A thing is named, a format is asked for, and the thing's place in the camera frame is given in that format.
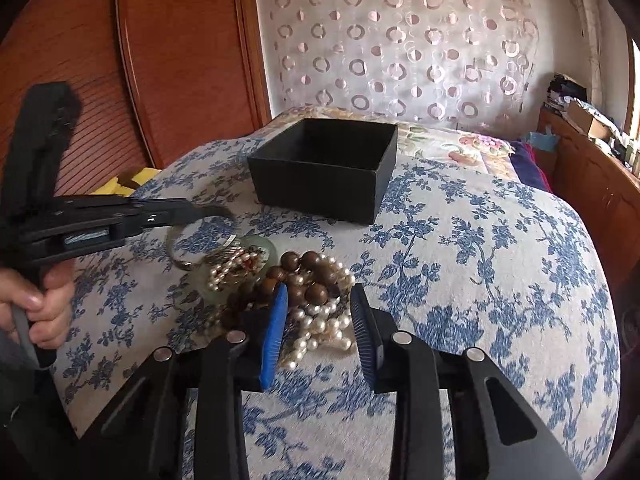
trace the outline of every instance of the patterned curtain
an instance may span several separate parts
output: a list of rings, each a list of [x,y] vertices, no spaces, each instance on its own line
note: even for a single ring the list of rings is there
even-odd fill
[[[589,45],[589,65],[591,78],[589,81],[589,101],[593,106],[602,109],[604,95],[600,72],[600,9],[597,0],[570,0],[580,16],[582,36]]]
[[[495,134],[522,111],[539,37],[529,0],[258,0],[258,9],[277,112],[332,105]]]

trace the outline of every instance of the floral bedsheet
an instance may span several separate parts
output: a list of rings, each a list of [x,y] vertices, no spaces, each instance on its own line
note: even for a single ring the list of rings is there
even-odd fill
[[[606,463],[616,427],[619,349],[607,283],[578,215],[511,180],[398,155],[372,226],[262,206],[246,155],[263,137],[216,141],[160,173],[136,195],[226,203],[240,231],[280,251],[317,250],[344,262],[372,306],[431,346],[483,348],[534,406],[586,479]],[[184,250],[210,250],[231,227],[205,221]],[[210,307],[175,269],[164,230],[79,263],[75,316],[54,378],[82,434],[156,347],[206,342]],[[370,393],[355,349],[313,352],[280,371],[268,394],[244,395],[251,478],[383,479],[394,396]],[[447,407],[444,403],[445,420]],[[444,427],[447,475],[452,433]],[[193,430],[184,472],[191,475]]]
[[[398,153],[457,164],[519,182],[509,155],[513,148],[505,140],[450,128],[428,128],[423,124],[398,121],[382,114],[361,114],[340,108],[308,105],[293,107],[254,133],[271,138],[303,118],[373,121],[398,125]]]

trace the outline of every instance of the metal screw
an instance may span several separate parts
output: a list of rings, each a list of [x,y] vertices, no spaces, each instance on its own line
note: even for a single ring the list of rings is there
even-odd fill
[[[479,363],[480,361],[484,361],[484,352],[481,349],[476,347],[473,347],[467,350],[466,356],[472,361],[475,361],[476,363]]]
[[[411,334],[408,332],[396,332],[391,337],[399,345],[408,345],[411,343]]]
[[[174,355],[174,352],[168,346],[161,346],[154,350],[154,359],[159,363],[168,361],[172,355]]]
[[[242,341],[245,340],[245,338],[246,338],[246,334],[241,330],[232,330],[226,335],[226,340],[234,345],[241,343]]]

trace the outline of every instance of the human hand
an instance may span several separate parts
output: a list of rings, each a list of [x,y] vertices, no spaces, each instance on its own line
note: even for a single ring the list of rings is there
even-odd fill
[[[33,323],[29,337],[45,350],[62,346],[71,323],[71,298],[74,294],[74,260],[60,262],[49,269],[42,282],[44,293],[12,269],[0,268],[0,329],[16,343],[11,304],[23,308]]]

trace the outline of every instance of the wardrobe door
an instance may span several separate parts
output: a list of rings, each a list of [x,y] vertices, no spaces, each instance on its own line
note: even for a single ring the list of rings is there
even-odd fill
[[[158,168],[269,120],[245,21],[255,0],[116,0],[136,115]]]
[[[68,81],[82,115],[56,192],[84,193],[149,165],[120,61],[113,0],[30,0],[0,44],[0,166],[36,83]]]

